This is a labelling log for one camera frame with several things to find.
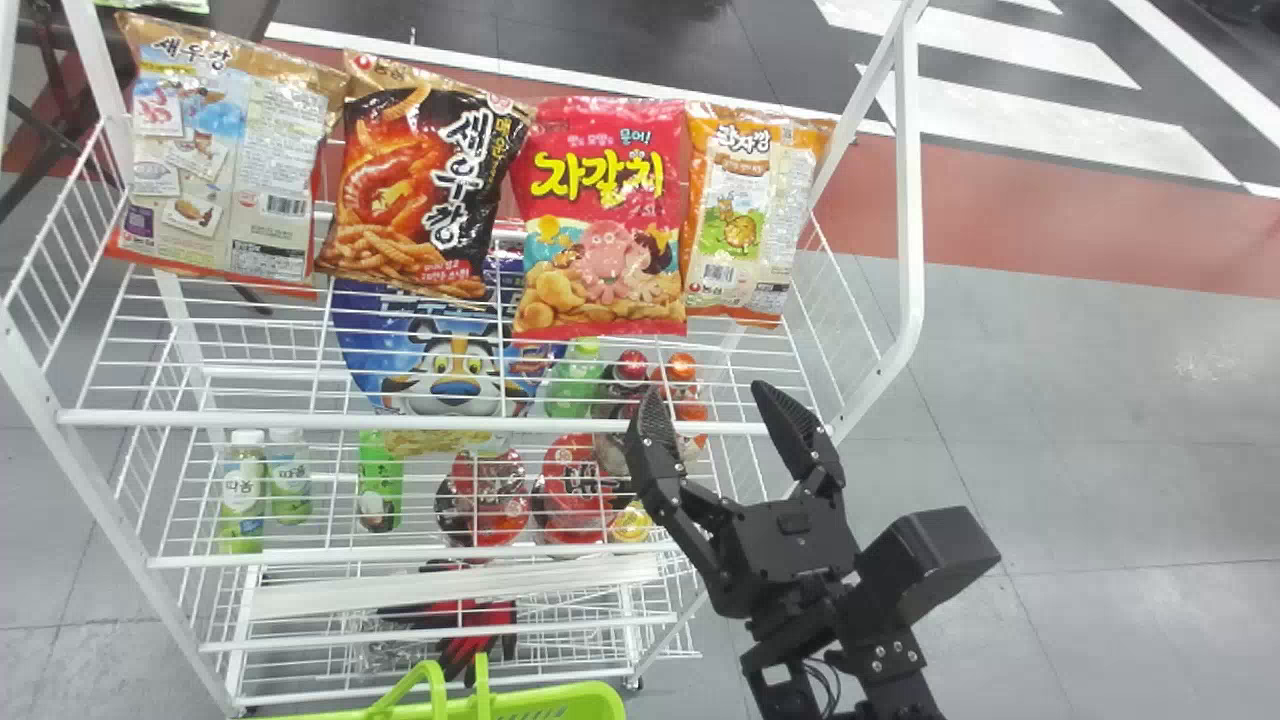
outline green basket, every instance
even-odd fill
[[[599,682],[570,683],[509,693],[489,692],[489,656],[476,655],[476,692],[465,698],[444,697],[444,671],[434,660],[424,660],[366,710],[335,710],[276,716],[274,720],[625,720],[622,698]],[[431,702],[398,705],[426,680]]]

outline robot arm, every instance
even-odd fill
[[[742,674],[765,720],[814,719],[804,660],[856,678],[858,720],[941,719],[911,625],[1000,561],[965,507],[905,515],[865,550],[845,516],[845,473],[819,419],[786,393],[751,383],[760,418],[796,482],[778,501],[744,506],[690,482],[667,404],[652,389],[627,428],[636,495],[701,575],[712,606],[746,619],[755,646]],[[858,577],[849,582],[856,570]],[[769,684],[764,670],[785,666]]]

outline barcode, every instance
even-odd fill
[[[732,265],[703,265],[703,282],[733,283]]]
[[[301,215],[307,211],[307,201],[268,195],[266,211],[274,215]]]

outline white plastic bottle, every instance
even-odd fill
[[[301,428],[271,428],[266,462],[271,474],[271,515],[297,525],[311,515],[311,474]]]
[[[223,502],[218,510],[221,552],[262,552],[265,439],[262,430],[232,430],[232,445],[223,459]]]

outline shrimp cracker bag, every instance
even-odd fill
[[[689,102],[689,215],[680,269],[690,315],[776,323],[791,290],[828,120]]]
[[[335,222],[316,266],[421,295],[483,297],[498,190],[531,110],[348,50],[352,100]]]
[[[554,97],[511,169],[526,220],[516,337],[685,334],[681,101]]]
[[[105,252],[306,283],[312,176],[348,76],[205,28],[127,12],[116,22],[138,64],[133,183]]]

